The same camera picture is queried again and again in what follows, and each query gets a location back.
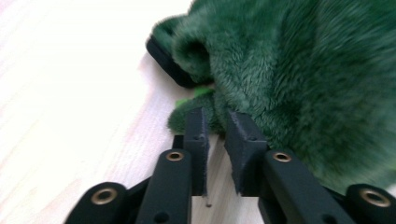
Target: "white table surface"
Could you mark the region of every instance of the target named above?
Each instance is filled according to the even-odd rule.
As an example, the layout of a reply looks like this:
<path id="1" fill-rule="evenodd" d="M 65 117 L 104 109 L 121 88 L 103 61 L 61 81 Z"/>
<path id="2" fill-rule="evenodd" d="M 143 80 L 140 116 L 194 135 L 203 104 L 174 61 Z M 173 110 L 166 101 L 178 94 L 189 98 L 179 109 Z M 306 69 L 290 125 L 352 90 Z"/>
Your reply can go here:
<path id="1" fill-rule="evenodd" d="M 147 54 L 155 22 L 189 0 L 0 0 L 0 222 L 63 223 L 79 197 L 152 174 L 173 135 L 166 119 L 191 97 Z M 211 208 L 192 223 L 262 223 L 233 190 L 222 142 L 210 160 Z"/>

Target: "green plush toy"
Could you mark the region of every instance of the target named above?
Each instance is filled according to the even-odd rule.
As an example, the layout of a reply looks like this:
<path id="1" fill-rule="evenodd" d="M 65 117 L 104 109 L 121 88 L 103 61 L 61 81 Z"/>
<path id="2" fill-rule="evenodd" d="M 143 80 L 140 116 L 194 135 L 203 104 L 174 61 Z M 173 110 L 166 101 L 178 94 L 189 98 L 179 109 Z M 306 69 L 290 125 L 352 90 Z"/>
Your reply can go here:
<path id="1" fill-rule="evenodd" d="M 174 132 L 202 107 L 224 133 L 231 109 L 328 188 L 396 181 L 396 1 L 198 0 L 150 41 L 180 85 L 214 82 L 175 109 Z"/>

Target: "fuzzy fabric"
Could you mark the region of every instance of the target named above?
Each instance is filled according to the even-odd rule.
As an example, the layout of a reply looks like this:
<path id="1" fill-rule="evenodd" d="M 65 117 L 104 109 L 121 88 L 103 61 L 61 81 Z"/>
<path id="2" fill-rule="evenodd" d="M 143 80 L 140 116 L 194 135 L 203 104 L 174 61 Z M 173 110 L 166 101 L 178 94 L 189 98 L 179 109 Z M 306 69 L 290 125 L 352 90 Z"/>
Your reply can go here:
<path id="1" fill-rule="evenodd" d="M 194 82 L 215 83 L 169 127 L 183 133 L 203 107 L 224 133 L 231 108 L 324 186 L 385 188 L 396 180 L 395 24 L 393 0 L 198 0 L 152 33 Z"/>

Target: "black rubber pad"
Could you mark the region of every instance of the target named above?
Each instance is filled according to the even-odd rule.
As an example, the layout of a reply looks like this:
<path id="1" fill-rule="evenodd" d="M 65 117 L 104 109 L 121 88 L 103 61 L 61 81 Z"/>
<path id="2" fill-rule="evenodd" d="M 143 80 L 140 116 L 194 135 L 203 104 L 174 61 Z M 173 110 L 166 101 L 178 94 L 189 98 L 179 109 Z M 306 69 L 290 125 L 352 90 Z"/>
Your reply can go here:
<path id="1" fill-rule="evenodd" d="M 160 67 L 171 77 L 179 86 L 184 88 L 194 88 L 198 84 L 192 81 L 190 75 L 175 63 L 170 53 L 161 48 L 157 40 L 152 36 L 147 44 L 148 53 L 154 58 Z"/>

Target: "green fabric tag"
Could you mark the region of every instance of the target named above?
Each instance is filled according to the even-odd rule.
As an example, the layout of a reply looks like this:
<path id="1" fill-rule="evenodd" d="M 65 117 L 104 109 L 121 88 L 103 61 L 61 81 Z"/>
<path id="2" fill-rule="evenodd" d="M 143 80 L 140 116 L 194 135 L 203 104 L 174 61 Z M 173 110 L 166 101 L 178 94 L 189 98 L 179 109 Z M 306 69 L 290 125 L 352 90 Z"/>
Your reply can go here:
<path id="1" fill-rule="evenodd" d="M 208 88 L 208 87 L 197 87 L 197 88 L 194 88 L 194 97 L 203 95 L 203 94 L 211 92 L 211 91 L 213 91 L 213 90 Z"/>
<path id="2" fill-rule="evenodd" d="M 176 100 L 176 108 L 180 107 L 182 104 L 188 102 L 189 100 L 190 100 L 190 99 L 187 99 L 187 98 L 183 98 L 183 99 L 180 99 L 180 100 Z"/>

